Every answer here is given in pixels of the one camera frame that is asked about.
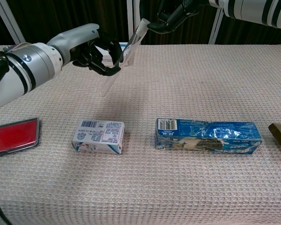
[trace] blue snack package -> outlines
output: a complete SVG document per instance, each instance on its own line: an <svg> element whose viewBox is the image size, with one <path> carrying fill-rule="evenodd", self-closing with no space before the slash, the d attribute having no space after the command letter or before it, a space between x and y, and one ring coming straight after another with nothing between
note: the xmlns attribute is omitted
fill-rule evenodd
<svg viewBox="0 0 281 225"><path fill-rule="evenodd" d="M252 154L261 143L253 122L157 119L155 125L156 149Z"/></svg>

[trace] red object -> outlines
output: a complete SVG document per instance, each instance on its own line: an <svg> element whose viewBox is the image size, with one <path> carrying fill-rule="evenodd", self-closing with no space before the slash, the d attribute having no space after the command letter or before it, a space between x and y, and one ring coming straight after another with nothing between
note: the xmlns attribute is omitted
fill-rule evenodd
<svg viewBox="0 0 281 225"><path fill-rule="evenodd" d="M39 119L0 126L0 156L38 144Z"/></svg>

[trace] clear plastic bag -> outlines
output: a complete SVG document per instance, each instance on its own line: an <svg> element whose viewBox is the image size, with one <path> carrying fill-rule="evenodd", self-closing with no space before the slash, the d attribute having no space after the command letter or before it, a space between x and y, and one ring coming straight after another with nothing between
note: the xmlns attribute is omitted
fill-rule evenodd
<svg viewBox="0 0 281 225"><path fill-rule="evenodd" d="M129 42L127 43L125 49L122 52L121 57L116 62L115 66L119 66L119 67L121 67L121 69L124 68L123 65L125 64L125 62L127 62L131 58L131 56L133 56L137 46L141 43L141 40L145 37L147 30L148 30L147 25L149 23L150 22L146 19L141 20L139 26L133 33L132 37L130 38ZM120 73L121 72L119 72L113 76L110 76L105 80L105 82L103 83L101 90L100 90L101 97L104 97L107 94L107 92L109 91L109 89L111 88L113 83L116 81L116 79Z"/></svg>

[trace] white textured tablecloth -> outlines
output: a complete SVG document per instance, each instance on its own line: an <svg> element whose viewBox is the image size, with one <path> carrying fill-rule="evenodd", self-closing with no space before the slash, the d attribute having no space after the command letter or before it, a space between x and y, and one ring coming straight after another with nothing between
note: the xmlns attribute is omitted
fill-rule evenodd
<svg viewBox="0 0 281 225"><path fill-rule="evenodd" d="M0 108L0 124L42 121L38 147L0 157L14 225L281 224L281 148L267 128L281 123L281 45L140 46L101 98L103 80L67 65ZM253 155L155 150L158 117L254 121L263 143ZM123 121L122 155L76 152L82 118Z"/></svg>

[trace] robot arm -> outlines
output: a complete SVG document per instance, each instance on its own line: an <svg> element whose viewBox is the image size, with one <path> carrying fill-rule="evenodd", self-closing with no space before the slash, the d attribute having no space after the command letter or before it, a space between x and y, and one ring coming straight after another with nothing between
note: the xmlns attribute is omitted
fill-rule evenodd
<svg viewBox="0 0 281 225"><path fill-rule="evenodd" d="M119 43L93 23L60 33L47 44L15 45L0 52L0 107L52 79L71 61L105 76L116 74L120 67L105 67L96 46L107 50L114 64L122 53Z"/></svg>
<svg viewBox="0 0 281 225"><path fill-rule="evenodd" d="M140 12L149 1L140 0ZM172 32L202 5L223 8L231 18L281 28L281 0L161 0L157 16L163 23L151 23L148 28L159 34Z"/></svg>

